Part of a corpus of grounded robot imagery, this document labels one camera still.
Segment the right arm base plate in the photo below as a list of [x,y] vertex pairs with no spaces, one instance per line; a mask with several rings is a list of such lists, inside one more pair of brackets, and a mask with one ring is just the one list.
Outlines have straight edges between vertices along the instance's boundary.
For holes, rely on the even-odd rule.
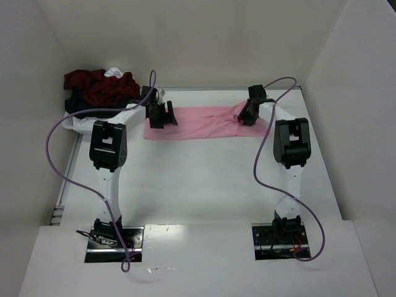
[[296,234],[283,237],[275,235],[271,223],[252,224],[251,228],[255,260],[293,259],[294,253],[302,259],[311,257],[304,225]]

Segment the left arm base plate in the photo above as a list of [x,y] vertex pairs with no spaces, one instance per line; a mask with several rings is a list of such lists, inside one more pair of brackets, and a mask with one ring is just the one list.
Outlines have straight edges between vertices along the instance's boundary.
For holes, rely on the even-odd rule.
[[[85,232],[84,235],[88,238],[85,263],[121,263],[126,258],[122,244],[117,242],[118,239],[96,236],[93,227],[90,233]],[[131,256],[131,262],[142,262],[144,227],[125,227],[121,235]]]

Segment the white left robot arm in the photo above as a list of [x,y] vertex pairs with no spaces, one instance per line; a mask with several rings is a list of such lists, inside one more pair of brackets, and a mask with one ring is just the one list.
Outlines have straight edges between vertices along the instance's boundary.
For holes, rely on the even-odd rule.
[[[132,110],[133,115],[149,120],[149,127],[163,129],[167,124],[178,124],[171,101],[163,101],[163,92],[144,86],[140,98],[142,105]],[[127,159],[127,127],[123,123],[97,120],[93,124],[90,160],[98,175],[98,193],[103,201],[90,237],[111,247],[124,243],[122,215],[119,208],[119,176]]]

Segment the pink t shirt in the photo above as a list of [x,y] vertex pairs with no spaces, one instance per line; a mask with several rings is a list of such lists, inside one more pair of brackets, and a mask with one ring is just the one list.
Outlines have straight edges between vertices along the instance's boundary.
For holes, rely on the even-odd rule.
[[244,103],[234,106],[179,107],[174,109],[178,124],[167,124],[163,129],[152,129],[145,121],[145,140],[191,140],[225,137],[259,137],[267,130],[263,119],[253,126],[238,122]]

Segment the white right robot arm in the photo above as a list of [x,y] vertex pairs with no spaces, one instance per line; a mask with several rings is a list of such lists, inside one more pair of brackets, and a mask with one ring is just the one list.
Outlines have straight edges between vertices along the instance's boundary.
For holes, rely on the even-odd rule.
[[311,156],[309,122],[297,118],[281,107],[273,107],[275,100],[267,98],[263,85],[248,88],[249,97],[237,117],[245,126],[253,126],[261,118],[273,132],[273,156],[284,170],[285,189],[274,211],[272,221],[275,239],[286,240],[296,236],[301,229],[301,177]]

